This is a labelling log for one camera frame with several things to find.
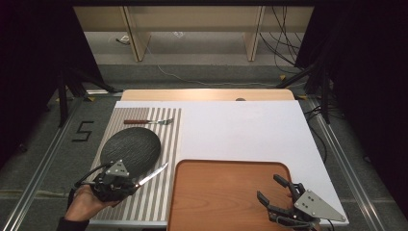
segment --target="wire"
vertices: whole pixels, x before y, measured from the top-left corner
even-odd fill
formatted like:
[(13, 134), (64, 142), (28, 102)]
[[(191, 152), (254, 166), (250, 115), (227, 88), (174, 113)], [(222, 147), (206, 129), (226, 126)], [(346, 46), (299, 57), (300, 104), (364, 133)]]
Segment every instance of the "wire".
[(288, 11), (288, 7), (283, 7), (283, 11), (282, 11), (283, 22), (282, 22), (282, 24), (281, 24), (281, 22), (280, 22), (280, 20), (279, 20), (279, 18), (278, 18), (278, 15), (277, 15), (277, 13), (276, 13), (276, 11), (275, 11), (275, 8), (272, 7), (272, 11), (273, 11), (273, 14), (275, 15), (276, 21), (278, 22), (279, 28), (281, 29), (281, 34), (280, 34), (280, 36), (279, 36), (279, 40), (280, 40), (280, 38), (282, 37), (282, 35), (285, 36), (286, 42), (287, 42), (287, 44), (288, 44), (289, 53), (291, 54), (293, 61), (295, 61), (295, 58), (293, 57), (293, 54), (292, 54), (291, 48), (290, 48), (290, 46), (291, 46), (292, 49), (293, 49), (292, 43), (291, 43), (291, 41), (289, 40), (288, 35), (286, 34), (286, 14), (287, 14), (287, 11)]
[[(154, 55), (152, 54), (152, 52), (150, 51), (148, 46), (146, 46), (146, 50), (153, 57), (153, 59), (156, 60), (156, 58), (154, 57)], [(264, 83), (258, 83), (258, 82), (242, 83), (242, 84), (230, 83), (230, 82), (228, 82), (228, 83), (204, 83), (204, 82), (196, 81), (196, 80), (187, 80), (187, 79), (184, 79), (184, 78), (182, 78), (182, 77), (180, 77), (180, 76), (178, 76), (176, 74), (167, 73), (162, 69), (162, 67), (159, 64), (157, 64), (157, 67), (159, 68), (160, 71), (162, 71), (162, 73), (164, 75), (175, 77), (176, 79), (178, 79), (180, 81), (183, 81), (183, 82), (186, 82), (186, 83), (194, 83), (194, 84), (200, 84), (200, 85), (204, 85), (204, 86), (225, 86), (225, 85), (230, 85), (230, 86), (253, 86), (253, 85), (259, 85), (259, 86), (266, 86), (266, 87), (276, 87), (276, 85), (273, 85), (273, 84), (264, 84)]]
[(281, 43), (281, 44), (283, 44), (283, 45), (289, 45), (289, 46), (291, 46), (291, 47), (293, 47), (293, 48), (300, 49), (300, 47), (298, 47), (298, 46), (291, 45), (291, 44), (287, 44), (286, 42), (283, 42), (283, 41), (279, 40), (279, 39), (276, 38), (271, 32), (269, 32), (269, 35), (270, 35), (274, 40), (276, 40), (277, 42), (279, 42), (279, 43)]

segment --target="brown tray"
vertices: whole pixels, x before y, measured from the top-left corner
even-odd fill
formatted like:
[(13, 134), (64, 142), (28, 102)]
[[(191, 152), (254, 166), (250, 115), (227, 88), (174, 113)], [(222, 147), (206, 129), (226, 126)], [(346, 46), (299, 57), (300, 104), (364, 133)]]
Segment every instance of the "brown tray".
[(289, 208), (289, 190), (273, 180), (279, 174), (291, 180), (280, 163), (185, 160), (176, 167), (169, 231), (282, 230), (268, 220), (257, 191), (270, 204)]

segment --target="white tabletop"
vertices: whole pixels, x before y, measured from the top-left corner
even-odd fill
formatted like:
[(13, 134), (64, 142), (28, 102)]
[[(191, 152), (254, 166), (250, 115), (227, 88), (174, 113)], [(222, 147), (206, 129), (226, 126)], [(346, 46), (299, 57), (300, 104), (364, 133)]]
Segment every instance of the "white tabletop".
[(279, 162), (294, 183), (345, 215), (297, 101), (119, 101), (115, 107), (181, 108), (177, 161)]

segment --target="aluminum rail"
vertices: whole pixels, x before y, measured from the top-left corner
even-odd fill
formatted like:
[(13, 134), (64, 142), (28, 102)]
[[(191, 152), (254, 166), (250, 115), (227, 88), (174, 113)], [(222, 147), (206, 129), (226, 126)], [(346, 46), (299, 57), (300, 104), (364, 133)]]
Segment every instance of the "aluminum rail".
[[(312, 109), (319, 105), (316, 98), (312, 97), (308, 101)], [(347, 184), (350, 187), (351, 192), (353, 193), (370, 230), (385, 231), (386, 228), (383, 224), (383, 221), (378, 215), (373, 203), (370, 200), (370, 197), (364, 190), (363, 185), (361, 184), (356, 172), (350, 164), (350, 161), (347, 159), (330, 124), (327, 124), (321, 115), (318, 115), (317, 118), (320, 128), (323, 131), (323, 134), (327, 139), (327, 142), (329, 143), (331, 149), (333, 150), (334, 156), (339, 164), (340, 169), (343, 172), (344, 178), (347, 181)]]
[(19, 226), (24, 220), (34, 200), (36, 192), (39, 189), (39, 186), (41, 185), (46, 173), (48, 172), (48, 169), (51, 167), (54, 158), (58, 153), (58, 150), (60, 149), (62, 142), (64, 141), (66, 131), (69, 128), (72, 118), (75, 116), (75, 113), (81, 105), (82, 100), (82, 98), (75, 98), (73, 100), (73, 105), (71, 107), (69, 117), (67, 118), (64, 126), (58, 128), (54, 139), (51, 141), (51, 144), (45, 152), (45, 155), (39, 163), (36, 172), (30, 180), (30, 183), (28, 184), (20, 199), (14, 206), (12, 212), (10, 213), (9, 219), (7, 220), (6, 225), (3, 228), (4, 231), (18, 230)]

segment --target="dark oval plate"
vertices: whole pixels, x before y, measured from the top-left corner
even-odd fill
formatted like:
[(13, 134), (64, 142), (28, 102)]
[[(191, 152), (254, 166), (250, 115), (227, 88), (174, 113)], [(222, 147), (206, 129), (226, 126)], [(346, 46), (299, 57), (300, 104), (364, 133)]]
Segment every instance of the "dark oval plate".
[(127, 128), (111, 136), (105, 143), (101, 163), (122, 160), (130, 177), (138, 178), (154, 166), (161, 149), (159, 137), (151, 130)]

